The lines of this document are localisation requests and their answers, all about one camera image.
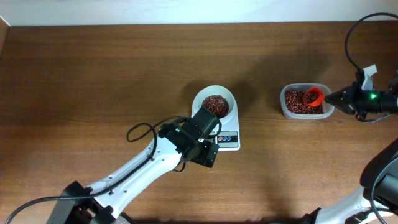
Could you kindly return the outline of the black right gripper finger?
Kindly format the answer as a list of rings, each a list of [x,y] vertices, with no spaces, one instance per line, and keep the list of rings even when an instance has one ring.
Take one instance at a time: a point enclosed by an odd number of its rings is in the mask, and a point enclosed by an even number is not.
[[[351,106],[351,104],[344,102],[342,99],[325,98],[325,102],[348,115],[355,114],[355,109]]]
[[[329,95],[327,95],[325,98],[326,99],[345,99],[345,98],[349,98],[352,97],[355,94],[355,87],[353,86],[347,86],[344,89],[341,89],[337,92],[331,93]]]

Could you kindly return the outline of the orange measuring scoop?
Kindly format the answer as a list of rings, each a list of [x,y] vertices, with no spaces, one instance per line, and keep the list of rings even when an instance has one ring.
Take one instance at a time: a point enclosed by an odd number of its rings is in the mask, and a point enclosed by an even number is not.
[[[319,88],[311,88],[305,92],[303,102],[309,107],[317,107],[323,103],[325,96]]]

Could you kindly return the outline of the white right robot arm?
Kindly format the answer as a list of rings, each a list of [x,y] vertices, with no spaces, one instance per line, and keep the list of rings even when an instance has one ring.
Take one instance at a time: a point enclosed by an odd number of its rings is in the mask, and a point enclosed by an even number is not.
[[[327,95],[325,101],[360,122],[371,123],[397,113],[397,78],[387,91],[363,87],[372,83],[369,73],[356,72],[349,87]],[[397,215],[397,141],[393,141],[363,170],[360,187],[338,203],[304,215],[299,223],[366,223]]]

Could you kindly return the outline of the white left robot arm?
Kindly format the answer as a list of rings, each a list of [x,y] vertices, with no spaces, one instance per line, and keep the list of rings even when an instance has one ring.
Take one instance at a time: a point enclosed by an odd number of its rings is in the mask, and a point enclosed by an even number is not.
[[[48,223],[124,223],[123,210],[160,176],[187,162],[213,167],[218,145],[212,132],[221,127],[218,119],[176,116],[160,121],[157,127],[150,144],[108,177],[87,187],[78,182],[66,187]]]

